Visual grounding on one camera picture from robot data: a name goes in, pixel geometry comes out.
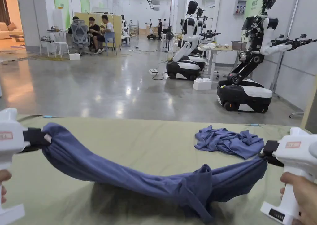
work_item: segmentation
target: blue chair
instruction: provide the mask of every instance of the blue chair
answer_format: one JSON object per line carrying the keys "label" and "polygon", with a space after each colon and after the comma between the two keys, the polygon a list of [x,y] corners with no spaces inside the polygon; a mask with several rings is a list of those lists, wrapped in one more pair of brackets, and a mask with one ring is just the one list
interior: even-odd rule
{"label": "blue chair", "polygon": [[117,55],[115,33],[114,32],[106,32],[104,37],[105,37],[105,45],[106,45],[105,49],[106,49],[106,52],[107,52],[107,56],[108,56],[108,44],[107,43],[113,43],[114,44],[114,48],[115,48],[116,55]]}

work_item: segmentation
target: white stool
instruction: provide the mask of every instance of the white stool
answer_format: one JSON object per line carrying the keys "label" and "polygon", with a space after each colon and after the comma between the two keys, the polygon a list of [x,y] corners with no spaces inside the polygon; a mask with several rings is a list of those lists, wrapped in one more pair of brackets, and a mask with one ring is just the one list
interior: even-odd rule
{"label": "white stool", "polygon": [[137,35],[132,35],[132,40],[135,38],[135,41],[137,40]]}
{"label": "white stool", "polygon": [[[59,49],[59,53],[56,54],[57,45],[59,45],[60,49]],[[66,42],[55,42],[55,51],[54,51],[55,57],[56,57],[56,55],[60,55],[61,57],[63,56],[62,45],[67,46],[67,51],[68,51],[68,55],[69,55],[69,48],[68,48],[68,44]]]}
{"label": "white stool", "polygon": [[[42,42],[44,41],[41,41],[40,40],[40,55],[42,56]],[[46,42],[46,50],[47,50],[47,56],[50,57],[50,53],[49,53],[49,42]]]}

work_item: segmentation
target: black t-shirt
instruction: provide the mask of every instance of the black t-shirt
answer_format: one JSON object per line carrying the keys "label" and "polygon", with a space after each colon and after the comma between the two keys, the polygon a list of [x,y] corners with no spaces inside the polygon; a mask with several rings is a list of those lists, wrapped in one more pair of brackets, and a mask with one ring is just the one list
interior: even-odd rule
{"label": "black t-shirt", "polygon": [[[90,26],[89,27],[89,32],[90,32],[90,29],[93,29],[95,31],[100,31],[100,27],[99,25],[95,24],[94,26]],[[90,32],[93,36],[98,36],[99,34],[97,34],[96,32]]]}

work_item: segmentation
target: cushion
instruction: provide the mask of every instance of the cushion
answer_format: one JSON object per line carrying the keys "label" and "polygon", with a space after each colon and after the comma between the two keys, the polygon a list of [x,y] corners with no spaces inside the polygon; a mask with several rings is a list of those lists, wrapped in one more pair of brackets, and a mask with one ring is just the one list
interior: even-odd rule
{"label": "cushion", "polygon": [[9,31],[9,29],[5,23],[0,23],[0,31]]}
{"label": "cushion", "polygon": [[14,23],[11,23],[9,26],[8,26],[8,29],[9,31],[13,31],[14,29],[16,29],[16,25]]}

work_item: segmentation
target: blue towel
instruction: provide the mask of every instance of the blue towel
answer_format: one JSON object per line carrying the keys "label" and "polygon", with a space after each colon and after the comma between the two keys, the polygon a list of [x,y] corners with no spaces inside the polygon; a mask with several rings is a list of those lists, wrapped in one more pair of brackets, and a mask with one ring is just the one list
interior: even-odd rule
{"label": "blue towel", "polygon": [[210,202],[226,202],[249,193],[267,169],[267,162],[256,158],[214,170],[203,165],[192,173],[154,176],[93,154],[61,125],[49,123],[43,131],[52,136],[52,144],[42,152],[59,171],[78,180],[111,184],[173,201],[205,223],[212,222]]}
{"label": "blue towel", "polygon": [[199,130],[195,137],[198,140],[195,145],[198,150],[222,151],[229,155],[238,155],[245,160],[258,154],[264,146],[263,139],[249,131],[235,133],[225,128],[212,129],[212,125]]}

